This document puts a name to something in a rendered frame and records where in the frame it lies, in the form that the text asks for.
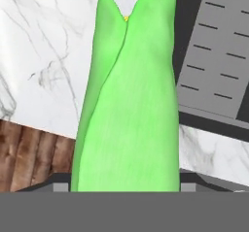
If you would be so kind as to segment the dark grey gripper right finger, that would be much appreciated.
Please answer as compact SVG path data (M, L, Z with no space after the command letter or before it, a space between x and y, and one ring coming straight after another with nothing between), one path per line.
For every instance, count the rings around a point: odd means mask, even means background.
M181 173L180 182L182 192L232 192L232 188L224 181L197 173Z

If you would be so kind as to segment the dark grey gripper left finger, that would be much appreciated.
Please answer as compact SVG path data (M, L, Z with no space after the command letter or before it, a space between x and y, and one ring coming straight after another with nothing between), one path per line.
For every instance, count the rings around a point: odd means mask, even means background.
M20 192L69 192L71 185L70 173L54 173L44 182L23 188Z

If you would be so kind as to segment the grey sink basin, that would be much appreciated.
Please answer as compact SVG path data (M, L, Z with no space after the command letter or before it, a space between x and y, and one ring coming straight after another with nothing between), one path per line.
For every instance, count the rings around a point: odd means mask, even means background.
M249 0L177 0L180 122L249 142Z

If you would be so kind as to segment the green corn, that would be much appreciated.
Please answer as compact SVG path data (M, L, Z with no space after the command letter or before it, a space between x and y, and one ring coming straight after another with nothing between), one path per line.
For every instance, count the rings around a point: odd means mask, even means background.
M137 0L124 17L114 0L98 0L72 190L179 190L175 7Z

